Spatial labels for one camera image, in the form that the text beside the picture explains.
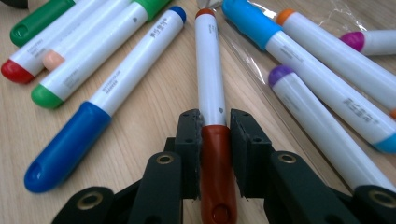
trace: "blue marker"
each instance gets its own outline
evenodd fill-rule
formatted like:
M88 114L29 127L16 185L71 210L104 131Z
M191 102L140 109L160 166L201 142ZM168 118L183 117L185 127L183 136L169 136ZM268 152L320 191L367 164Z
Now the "blue marker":
M225 0L222 11L260 49L295 71L308 88L376 149L396 153L396 121L298 45L246 0Z
M24 177L28 190L45 192L64 182L139 80L181 31L185 20L186 14L181 7L171 7L160 17L102 87L81 105L33 161Z

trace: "red marker cap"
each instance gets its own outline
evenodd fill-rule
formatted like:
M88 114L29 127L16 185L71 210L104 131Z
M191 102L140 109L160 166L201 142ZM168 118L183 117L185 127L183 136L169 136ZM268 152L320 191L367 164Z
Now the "red marker cap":
M4 77L17 83L28 83L34 78L26 69L12 62L10 59L1 66L1 73Z

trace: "magenta marker cap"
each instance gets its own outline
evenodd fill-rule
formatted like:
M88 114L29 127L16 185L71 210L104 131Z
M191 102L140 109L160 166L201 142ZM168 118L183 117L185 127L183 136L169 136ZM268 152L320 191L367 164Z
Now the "magenta marker cap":
M340 37L344 43L348 44L353 49L361 52L364 47L364 34L362 32L351 32Z

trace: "red marker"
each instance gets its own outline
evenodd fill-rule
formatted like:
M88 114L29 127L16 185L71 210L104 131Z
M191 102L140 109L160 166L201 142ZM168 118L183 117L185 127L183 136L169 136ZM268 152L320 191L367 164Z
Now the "red marker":
M199 109L203 117L201 216L203 223L236 223L236 196L230 129L225 100L215 14L204 8L195 17Z

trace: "marker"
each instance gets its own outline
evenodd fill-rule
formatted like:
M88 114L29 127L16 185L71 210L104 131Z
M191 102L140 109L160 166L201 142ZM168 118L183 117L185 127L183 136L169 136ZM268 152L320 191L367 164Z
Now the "marker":
M226 0L224 15L260 49L293 69L309 89L367 142L396 152L396 122L309 54L246 0Z
M22 47L79 0L50 0L15 24L9 33L12 43Z
M71 7L58 20L12 54L1 67L3 75L17 83L31 81L43 70L42 60L48 47L70 33L103 2L103 0L81 0Z
M236 223L235 185L230 129L225 100L215 14L204 8L195 17L199 109L204 124L201 151L201 217L203 223Z
M292 9L280 12L276 22L313 56L396 115L395 75Z
M375 185L396 191L387 177L289 67L280 65L274 68L268 82L279 100L352 189Z
M92 41L92 36L108 21L131 4L131 0L107 0L60 43L49 48L43 58L44 66L52 71L67 58L73 57L83 46Z
M350 32L340 37L344 43L363 55L396 54L396 30Z
M122 43L170 0L135 0L94 35L85 46L46 76L32 91L45 108L61 105Z
M182 29L185 20L181 7L171 7L160 17L32 162L24 177L28 190L45 192L65 181L109 125L125 98Z

